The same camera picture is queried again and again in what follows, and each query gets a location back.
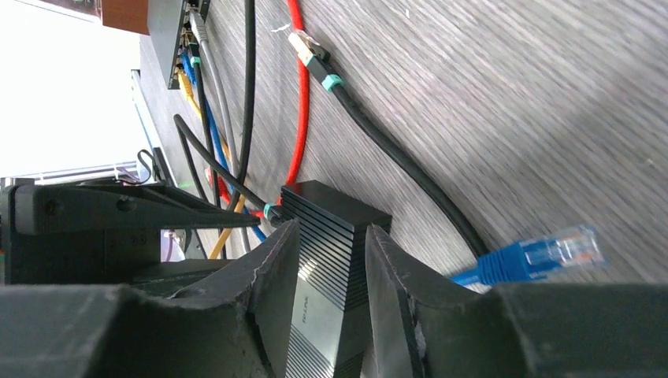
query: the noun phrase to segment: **wall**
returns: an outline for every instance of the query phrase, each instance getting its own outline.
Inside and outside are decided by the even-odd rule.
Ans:
[[[137,35],[7,2],[17,30],[0,68],[0,176],[134,160],[144,137],[130,92]]]

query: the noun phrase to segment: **cable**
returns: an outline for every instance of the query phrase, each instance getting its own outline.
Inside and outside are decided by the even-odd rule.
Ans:
[[[192,160],[192,154],[190,152],[190,147],[188,147],[186,136],[180,130],[179,130],[179,140],[181,141],[181,148],[184,149],[184,153],[186,154],[186,162],[188,170],[190,171],[192,180],[195,183],[195,188],[197,189],[197,193],[201,199],[208,202],[209,200],[206,198],[206,192],[204,191],[204,187],[202,186],[202,183],[199,181],[197,168],[195,168],[195,162]]]
[[[350,115],[357,126],[373,140],[404,172],[412,178],[417,185],[436,203],[439,209],[445,213],[447,218],[457,228],[462,238],[469,245],[473,254],[477,257],[483,256],[489,252],[483,239],[473,227],[466,215],[455,205],[443,189],[441,189],[434,180],[413,160],[401,147],[394,143],[384,132],[382,132],[367,116],[362,112],[359,105],[348,94],[343,85],[334,85],[332,93],[339,100],[343,108]]]
[[[181,55],[181,61],[184,63],[184,72],[181,71],[178,72],[180,88],[184,93],[184,96],[186,97],[188,103],[191,104],[191,106],[195,109],[197,115],[201,116],[199,105],[197,105],[197,102],[195,101],[195,96],[192,94],[192,87],[191,87],[191,81],[195,81],[195,72],[192,69],[192,66],[190,65],[190,61],[188,60],[186,53]],[[229,171],[225,158],[230,156],[230,151],[227,145],[221,143],[221,138],[218,135],[218,129],[216,127],[216,121],[213,118],[213,113],[211,112],[211,107],[209,106],[209,103],[205,102],[205,106],[206,106],[206,113],[209,116],[209,125],[211,129],[211,135],[213,136],[213,146],[216,149],[216,152],[218,154],[218,159],[221,165],[223,166],[223,168],[225,168],[225,170]],[[227,192],[227,185],[224,184],[220,185],[220,180],[219,180],[219,187],[223,188],[223,190],[221,190],[221,197],[227,203],[229,203],[230,198]],[[256,217],[264,217],[262,210],[249,212],[248,209],[246,209],[246,207],[244,206],[243,211],[246,214],[255,215]],[[253,233],[258,237],[260,242],[263,242],[266,239],[266,235],[264,234],[264,232],[262,232],[262,230],[258,226],[253,226],[251,229],[253,230]]]
[[[248,201],[253,203],[253,205],[256,205],[259,209],[265,208],[267,202],[263,201],[253,191],[243,186],[234,176],[232,176],[232,174],[230,174],[230,172],[226,171],[223,166],[216,161],[216,158],[213,157],[213,155],[209,154],[206,148],[199,142],[195,134],[193,134],[192,130],[188,127],[186,121],[180,114],[174,115],[174,123],[176,124],[180,135],[182,135],[184,139],[192,144],[197,152],[202,155],[202,158],[206,161],[206,163],[211,165],[211,168],[223,177],[223,180],[230,183],[236,189],[236,191],[244,195]]]
[[[206,114],[206,95],[204,94],[204,80],[202,80],[202,66],[199,63],[192,65],[195,70],[195,80],[197,81],[197,97],[200,105],[200,118],[202,119],[202,126],[204,127],[204,140],[206,141],[206,149],[210,154],[215,154],[213,151],[213,140],[211,138],[211,131],[209,130],[209,115]],[[218,176],[215,172],[211,172],[213,177],[213,203],[216,207],[221,207],[221,190],[218,188]]]
[[[292,27],[299,30],[304,30],[304,23],[302,22],[302,13],[299,10],[297,0],[288,0],[288,8],[290,9],[290,18],[292,20]],[[292,153],[292,160],[290,161],[290,169],[288,170],[288,177],[285,180],[286,184],[294,183],[297,180],[299,169],[302,166],[302,159],[304,156],[304,149],[306,147],[306,136],[309,131],[309,107],[310,107],[310,83],[309,71],[306,66],[297,59],[297,73],[299,76],[299,113],[297,115],[297,142],[295,150]]]
[[[145,154],[146,156],[149,157],[149,159],[152,163],[151,164],[152,167],[151,167],[151,165],[146,163],[146,161],[142,157],[142,154]],[[132,181],[122,179],[122,178],[119,177],[118,179],[115,179],[112,182],[113,183],[124,183],[124,184],[130,185],[130,186],[144,185],[145,183],[147,183],[150,180],[151,177],[155,176],[156,172],[158,171],[158,168],[157,168],[158,164],[155,162],[155,158],[153,157],[153,155],[150,152],[148,152],[147,150],[144,150],[144,149],[139,150],[139,152],[137,153],[137,160],[148,171],[148,176],[147,176],[146,179],[139,181],[138,176],[135,176],[134,174],[131,174],[127,169],[125,169],[123,167],[118,167],[118,172],[126,175],[128,178],[132,179]],[[101,181],[103,181],[103,180],[106,180],[106,179],[88,180],[88,181],[82,182],[80,185],[100,184]]]
[[[166,262],[170,262],[172,260],[173,248],[174,248],[174,236],[172,235],[172,232],[169,231],[169,246],[167,247],[167,258],[165,259]]]
[[[241,139],[241,157],[239,159],[240,183],[246,180],[248,162],[251,158],[251,140],[253,136],[253,117],[255,108],[255,0],[245,1],[246,13],[246,90],[243,105],[243,136]],[[236,206],[239,193],[234,193],[229,207]]]
[[[241,213],[243,211],[243,201],[239,201],[239,203],[236,204],[236,207],[234,208],[235,213]],[[226,228],[222,233],[221,236],[218,238],[218,241],[216,244],[213,246],[213,249],[211,250],[211,254],[209,255],[209,259],[216,259],[218,256],[221,254],[221,250],[223,249],[223,246],[225,246],[225,242],[229,238],[230,234],[232,233],[232,228]]]
[[[473,254],[477,257],[487,254],[489,249],[485,246],[483,239],[464,213],[415,160],[364,114],[359,104],[348,94],[345,87],[343,87],[343,80],[336,73],[332,65],[328,63],[329,52],[301,30],[292,32],[288,40],[297,51],[299,60],[306,66],[318,83],[327,91],[334,93],[336,99],[339,100],[357,126],[401,167],[436,203],[439,209],[445,213],[469,245]]]
[[[209,48],[209,36],[206,33],[206,27],[204,25],[204,20],[202,19],[202,16],[197,12],[191,11],[190,12],[190,22],[191,22],[191,29],[193,31],[193,35],[198,40],[199,45],[202,48],[202,54],[204,55],[204,59],[206,61],[206,64],[209,68],[209,71],[211,72],[211,76],[213,77],[213,86],[216,89],[218,105],[220,106],[221,112],[223,114],[223,126],[225,127],[224,128],[225,138],[227,139],[227,144],[228,144],[228,148],[229,148],[229,152],[230,152],[229,155],[228,155],[228,160],[229,160],[229,165],[230,165],[230,167],[229,167],[230,170],[229,171],[232,175],[238,176],[239,175],[239,161],[237,160],[237,156],[236,156],[236,145],[235,145],[235,141],[234,141],[234,129],[232,128],[232,121],[230,120],[228,100],[225,96],[225,88],[223,87],[223,81],[221,79],[221,73],[217,69],[215,61],[213,61],[213,54],[211,53],[211,50]],[[195,75],[195,80],[197,81],[197,86],[202,87],[202,92],[203,92],[204,84],[200,83],[201,76],[197,77],[197,75]],[[209,152],[213,155],[213,147],[211,147],[209,149]],[[213,181],[213,187],[218,188],[218,180],[217,180],[215,172],[211,172],[211,176],[212,176],[212,181]],[[239,182],[242,183],[244,180],[245,180],[245,176],[241,177]],[[236,201],[239,201],[239,195],[233,196],[232,198],[236,198]],[[216,196],[216,199],[218,200],[218,203],[220,203],[220,196],[219,195]],[[230,203],[228,204],[228,210],[230,210],[231,208],[235,208],[235,207],[236,207],[236,204],[232,203],[232,201],[230,201]],[[241,236],[241,245],[242,245],[244,254],[250,253],[251,252],[251,244],[248,241],[248,233],[246,232],[246,229],[241,228],[239,230],[239,235]]]
[[[579,225],[522,240],[482,256],[473,269],[451,277],[456,284],[495,285],[501,282],[542,280],[572,268],[606,264],[596,242],[596,228]]]

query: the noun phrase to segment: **blue ethernet cable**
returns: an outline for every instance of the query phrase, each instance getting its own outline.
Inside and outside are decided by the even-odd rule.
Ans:
[[[187,57],[187,53],[181,55],[181,61],[184,64],[184,71],[186,72],[186,76],[193,85],[197,85],[197,82],[195,81],[195,70],[192,68],[192,65],[190,64],[190,60]],[[204,106],[206,107],[206,113],[209,116],[209,129],[211,132],[211,136],[213,137],[213,147],[215,148],[216,154],[218,155],[218,161],[221,163],[223,168],[229,171],[228,163],[227,160],[225,159],[225,154],[223,153],[223,145],[221,143],[221,137],[218,135],[216,121],[213,119],[213,112],[211,111],[211,106],[209,106],[209,102],[205,102]],[[231,194],[232,191],[234,191],[234,188],[231,185],[228,185],[228,187],[229,187],[229,193]],[[243,207],[243,213],[249,214],[246,206]],[[255,236],[260,240],[260,243],[264,242],[267,239],[265,233],[262,232],[262,230],[258,226],[253,226],[251,229],[253,230]]]
[[[572,267],[606,263],[596,243],[596,228],[581,225],[537,239],[522,240],[481,256],[477,266],[451,277],[462,286],[542,280]]]

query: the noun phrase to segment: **tp-link logo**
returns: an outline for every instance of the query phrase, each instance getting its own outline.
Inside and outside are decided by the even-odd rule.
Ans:
[[[306,313],[309,310],[309,297],[304,297],[304,313],[302,314],[302,323],[306,323]]]

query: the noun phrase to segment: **black cable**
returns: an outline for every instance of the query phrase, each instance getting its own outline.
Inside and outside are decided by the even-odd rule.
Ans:
[[[204,93],[204,79],[202,78],[202,65],[195,63],[195,82],[197,87],[197,98],[199,99],[199,112],[202,116],[202,126],[204,127],[204,140],[206,149],[215,156],[213,149],[213,139],[211,138],[211,129],[209,127],[209,114],[206,112],[206,95]],[[218,174],[211,172],[211,182],[213,184],[213,203],[216,207],[221,207],[221,189],[218,187]]]
[[[401,147],[393,142],[362,112],[359,105],[350,96],[342,85],[335,85],[332,92],[355,123],[369,136],[392,160],[401,167],[408,176],[436,203],[441,211],[457,228],[473,254],[480,257],[489,253],[483,239],[473,227],[466,215],[455,205],[434,180],[429,177],[420,165],[417,164]]]
[[[255,0],[246,0],[246,91],[243,105],[243,135],[241,139],[241,156],[239,174],[236,179],[246,181],[248,162],[251,159],[251,139],[253,137],[253,116],[255,110]],[[228,210],[234,209],[239,201],[239,192],[235,191],[230,198]]]
[[[206,198],[206,192],[204,191],[202,182],[199,180],[199,175],[197,174],[197,168],[195,168],[195,162],[192,160],[190,147],[188,147],[186,137],[182,132],[179,132],[179,140],[181,141],[181,147],[184,149],[184,153],[186,154],[188,170],[190,170],[190,175],[192,176],[192,180],[195,183],[195,188],[197,188],[197,193],[201,199],[208,202],[209,200]]]
[[[192,231],[193,230],[190,229],[190,228],[186,228],[186,229],[184,229],[184,231],[185,231],[185,234],[186,234],[185,235],[185,240],[184,240],[184,254],[186,254],[187,249],[190,246],[190,243],[192,242]]]
[[[227,169],[223,168],[221,163],[216,161],[216,158],[213,157],[212,154],[209,153],[209,151],[206,150],[206,148],[199,142],[195,134],[193,134],[192,130],[188,127],[186,124],[186,121],[183,119],[183,117],[180,114],[175,114],[174,115],[174,123],[176,124],[176,127],[178,128],[179,131],[179,138],[181,138],[181,144],[185,143],[185,139],[190,142],[190,144],[197,150],[197,152],[202,155],[202,158],[204,161],[206,161],[207,164],[211,166],[211,169],[215,170],[218,172],[219,175],[223,178],[223,180],[227,181],[230,185],[232,185],[237,191],[241,192],[241,194],[246,197],[246,199],[256,205],[259,209],[264,209],[265,206],[267,205],[267,202],[262,201],[261,198],[258,197],[253,191],[248,189],[247,187],[243,186],[230,172],[227,171]],[[184,150],[188,151],[186,153],[186,156],[189,155],[190,149],[187,146],[187,143],[184,146]]]
[[[146,161],[142,157],[142,154],[148,156],[148,158],[150,159],[151,165],[148,165],[148,163],[146,163]],[[141,183],[137,183],[136,185],[141,185],[141,184],[147,183],[148,180],[150,180],[151,177],[153,177],[155,179],[155,175],[157,174],[160,167],[158,167],[158,163],[155,161],[155,157],[153,156],[153,154],[148,152],[148,150],[141,149],[137,153],[137,160],[139,161],[139,163],[141,165],[143,165],[143,167],[145,169],[147,169],[147,171],[149,173],[149,176],[144,181],[142,181]]]

